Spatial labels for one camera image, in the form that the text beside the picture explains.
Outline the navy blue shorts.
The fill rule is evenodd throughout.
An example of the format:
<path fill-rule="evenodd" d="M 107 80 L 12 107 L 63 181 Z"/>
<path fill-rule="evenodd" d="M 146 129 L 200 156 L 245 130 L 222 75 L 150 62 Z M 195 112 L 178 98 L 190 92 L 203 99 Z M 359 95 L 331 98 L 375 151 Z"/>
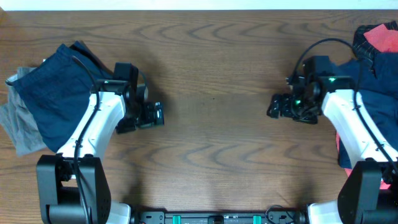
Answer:
<path fill-rule="evenodd" d="M 76 41 L 60 45 L 41 65 L 12 82 L 53 152 L 68 141 L 88 107 L 92 81 L 86 70 L 96 80 L 112 77 L 97 56 Z"/>

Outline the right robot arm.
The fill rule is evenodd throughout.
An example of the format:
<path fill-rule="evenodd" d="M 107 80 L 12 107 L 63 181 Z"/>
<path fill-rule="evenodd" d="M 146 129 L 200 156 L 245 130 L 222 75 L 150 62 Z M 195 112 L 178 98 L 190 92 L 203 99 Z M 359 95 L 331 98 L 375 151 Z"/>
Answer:
<path fill-rule="evenodd" d="M 370 117 L 350 77 L 320 77 L 292 84 L 292 92 L 275 94 L 271 118 L 315 124 L 330 120 L 352 166 L 336 200 L 307 207 L 305 223 L 397 223 L 397 149 Z"/>

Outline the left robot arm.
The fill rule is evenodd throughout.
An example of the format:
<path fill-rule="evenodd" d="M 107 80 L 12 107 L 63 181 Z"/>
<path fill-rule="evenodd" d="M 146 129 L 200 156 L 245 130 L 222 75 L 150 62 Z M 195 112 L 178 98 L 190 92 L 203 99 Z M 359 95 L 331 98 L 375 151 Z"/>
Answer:
<path fill-rule="evenodd" d="M 134 81 L 98 80 L 69 140 L 36 166 L 44 223 L 132 223 L 130 205 L 115 202 L 103 169 L 113 132 L 164 125 L 163 104 L 146 100 L 147 87 Z"/>

